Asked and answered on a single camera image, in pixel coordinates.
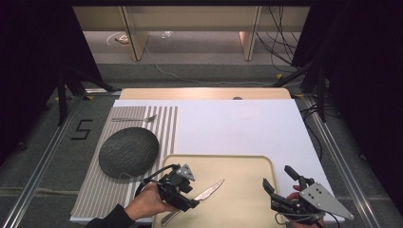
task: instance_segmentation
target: knife handle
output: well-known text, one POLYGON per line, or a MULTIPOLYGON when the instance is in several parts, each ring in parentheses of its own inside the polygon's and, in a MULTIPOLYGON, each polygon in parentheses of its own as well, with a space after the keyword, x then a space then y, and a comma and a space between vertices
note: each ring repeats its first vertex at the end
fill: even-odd
POLYGON ((166 225, 168 224, 168 222, 170 220, 172 220, 174 217, 176 217, 176 215, 178 215, 181 212, 181 210, 177 211, 177 212, 171 212, 169 213, 167 216, 165 216, 162 220, 161 220, 161 224, 162 225, 166 225))

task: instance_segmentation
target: tray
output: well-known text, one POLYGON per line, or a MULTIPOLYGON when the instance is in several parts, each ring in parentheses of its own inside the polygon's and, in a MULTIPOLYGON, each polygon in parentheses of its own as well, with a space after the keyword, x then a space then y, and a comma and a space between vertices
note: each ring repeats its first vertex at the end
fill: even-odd
MULTIPOLYGON (((263 178, 266 178, 277 189, 273 165, 268 158, 174 154, 165 157, 163 166, 172 163, 187 163, 196 178, 190 183, 193 190, 182 193, 189 199, 221 179, 225 181, 210 198, 194 209, 180 212, 167 225, 162 226, 161 219, 168 213, 155 216, 153 228, 285 227, 275 221, 276 212, 270 209, 270 197, 262 187, 263 178)), ((278 221, 283 223, 284 218, 278 216, 278 221)))

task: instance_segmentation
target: knife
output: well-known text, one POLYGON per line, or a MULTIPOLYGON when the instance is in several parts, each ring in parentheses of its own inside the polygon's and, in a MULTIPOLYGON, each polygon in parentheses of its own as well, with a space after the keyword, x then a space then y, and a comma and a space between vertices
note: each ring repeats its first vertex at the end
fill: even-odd
MULTIPOLYGON (((205 200, 208 197, 211 196, 211 194, 213 194, 224 182, 225 179, 222 179, 220 181, 218 181, 217 183, 215 183, 213 186, 209 187, 207 190, 205 190, 204 192, 200 193, 198 196, 196 196, 193 200, 205 200)), ((176 215, 178 215, 181 212, 181 210, 177 211, 177 212, 171 212, 169 213, 167 216, 165 216, 162 220, 161 220, 161 224, 162 225, 166 225, 168 224, 168 222, 173 219, 174 217, 176 217, 176 215)))

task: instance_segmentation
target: sleeve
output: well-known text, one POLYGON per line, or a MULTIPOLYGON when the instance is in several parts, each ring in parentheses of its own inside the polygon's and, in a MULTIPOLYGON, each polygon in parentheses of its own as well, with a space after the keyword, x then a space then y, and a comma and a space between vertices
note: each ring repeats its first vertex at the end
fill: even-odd
POLYGON ((95 218, 91 220, 86 228, 128 228, 134 223, 127 215, 125 209, 121 205, 116 207, 105 218, 95 218))

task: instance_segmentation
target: metal rail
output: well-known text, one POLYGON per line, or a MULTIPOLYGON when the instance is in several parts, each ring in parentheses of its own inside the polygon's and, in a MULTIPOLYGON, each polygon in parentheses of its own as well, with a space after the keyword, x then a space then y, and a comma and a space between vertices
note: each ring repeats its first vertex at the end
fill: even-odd
MULTIPOLYGON (((310 94, 305 94, 304 97, 305 103, 308 106, 312 106, 315 104, 315 100, 312 98, 310 94)), ((358 185, 358 182, 355 180, 352 170, 350 169, 347 162, 344 160, 343 155, 341 154, 340 149, 337 146, 337 143, 332 136, 331 131, 329 130, 326 123, 322 122, 318 115, 313 114, 314 121, 319 129, 319 132, 322 136, 323 141, 325 141, 326 146, 329 149, 330 154, 332 155, 333 160, 335 161, 335 165, 338 169, 341 178, 343 178, 344 184, 349 191, 353 202, 355 203, 355 207, 360 214, 362 221, 364 222, 366 227, 376 228, 381 227, 378 219, 374 214, 374 209, 365 197, 364 192, 358 185)))
POLYGON ((13 228, 18 227, 21 219, 23 218, 25 212, 27 211, 29 204, 33 198, 35 190, 39 185, 40 181, 45 175, 45 172, 52 161, 52 158, 57 151, 60 142, 63 139, 65 131, 69 125, 71 116, 73 115, 78 104, 81 102, 82 97, 74 97, 70 105, 70 111, 62 125, 58 126, 55 133, 53 134, 47 149, 45 150, 41 160, 33 171, 29 178, 28 183, 24 187, 18 200, 12 206, 9 215, 7 216, 6 222, 3 224, 3 228, 13 228))

